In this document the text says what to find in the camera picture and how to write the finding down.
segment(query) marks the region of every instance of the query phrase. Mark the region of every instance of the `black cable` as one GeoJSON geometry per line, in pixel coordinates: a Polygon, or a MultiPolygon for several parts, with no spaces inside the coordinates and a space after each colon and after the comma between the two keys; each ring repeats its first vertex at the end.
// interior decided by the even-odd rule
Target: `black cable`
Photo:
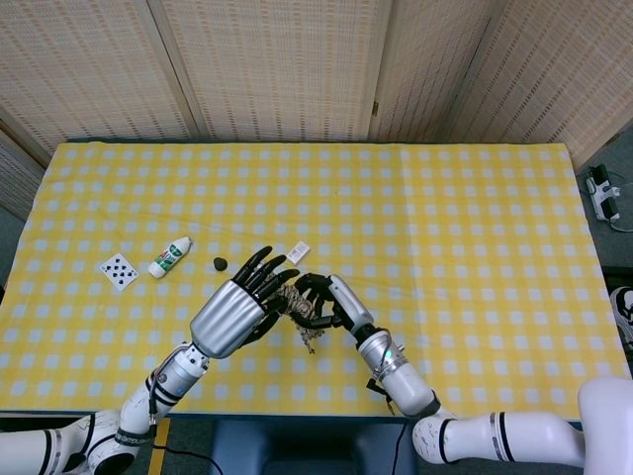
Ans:
{"type": "Polygon", "coordinates": [[[398,452],[400,451],[400,441],[403,439],[403,435],[405,435],[405,430],[407,429],[408,421],[403,424],[403,428],[400,431],[400,435],[398,435],[398,440],[396,441],[396,453],[394,454],[394,465],[392,465],[392,475],[396,475],[396,466],[398,465],[398,452]]]}
{"type": "Polygon", "coordinates": [[[218,463],[216,463],[216,461],[213,458],[208,457],[207,455],[202,455],[200,453],[190,452],[188,450],[176,450],[176,449],[173,449],[173,448],[169,448],[167,445],[156,445],[156,444],[153,444],[151,447],[155,448],[157,450],[164,450],[165,452],[173,453],[174,455],[188,455],[190,457],[200,458],[201,460],[207,460],[208,462],[211,462],[214,465],[214,467],[216,467],[216,470],[218,470],[218,472],[220,472],[220,475],[225,475],[225,472],[222,471],[222,468],[220,468],[220,465],[218,465],[218,463]]]}
{"type": "Polygon", "coordinates": [[[613,224],[613,222],[611,222],[611,221],[609,221],[609,225],[611,226],[611,228],[612,228],[614,231],[618,231],[618,232],[620,232],[620,233],[633,233],[633,230],[625,230],[625,229],[623,229],[623,228],[618,228],[618,227],[617,227],[617,226],[615,226],[615,225],[613,224]]]}

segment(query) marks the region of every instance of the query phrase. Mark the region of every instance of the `small white card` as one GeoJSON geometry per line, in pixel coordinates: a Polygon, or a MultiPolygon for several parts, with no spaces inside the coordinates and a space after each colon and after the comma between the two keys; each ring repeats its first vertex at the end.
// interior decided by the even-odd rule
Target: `small white card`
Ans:
{"type": "Polygon", "coordinates": [[[293,247],[291,251],[288,252],[286,256],[288,257],[288,260],[297,265],[308,252],[310,252],[310,247],[305,242],[300,240],[299,242],[297,242],[297,245],[295,245],[295,247],[293,247]]]}
{"type": "Polygon", "coordinates": [[[117,290],[122,291],[133,283],[138,277],[138,272],[120,253],[116,253],[103,264],[101,271],[106,274],[117,290]]]}

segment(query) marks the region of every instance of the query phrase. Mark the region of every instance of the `playing card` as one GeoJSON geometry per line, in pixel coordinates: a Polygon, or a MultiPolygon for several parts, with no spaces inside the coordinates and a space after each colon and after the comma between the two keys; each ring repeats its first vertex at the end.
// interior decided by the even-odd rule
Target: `playing card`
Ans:
{"type": "Polygon", "coordinates": [[[138,277],[136,269],[120,253],[101,264],[101,270],[119,291],[128,287],[138,277]]]}

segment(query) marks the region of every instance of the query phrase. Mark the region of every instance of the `power strip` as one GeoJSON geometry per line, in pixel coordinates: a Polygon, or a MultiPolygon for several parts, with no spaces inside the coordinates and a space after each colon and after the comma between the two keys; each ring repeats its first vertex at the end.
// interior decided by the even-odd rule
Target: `power strip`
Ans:
{"type": "Polygon", "coordinates": [[[611,185],[609,174],[604,165],[589,169],[587,178],[589,191],[595,216],[601,221],[613,223],[620,219],[615,198],[620,196],[620,189],[611,185]]]}

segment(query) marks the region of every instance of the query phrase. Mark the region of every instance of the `green label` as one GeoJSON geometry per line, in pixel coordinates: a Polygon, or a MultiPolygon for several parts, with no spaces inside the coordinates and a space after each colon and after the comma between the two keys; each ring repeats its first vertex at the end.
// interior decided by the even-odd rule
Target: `green label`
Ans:
{"type": "Polygon", "coordinates": [[[175,257],[180,257],[182,255],[180,249],[178,249],[178,247],[176,247],[174,244],[171,244],[169,246],[169,252],[171,252],[175,257]]]}
{"type": "Polygon", "coordinates": [[[165,269],[165,271],[168,271],[174,266],[175,261],[167,257],[161,260],[156,260],[156,263],[165,269]]]}

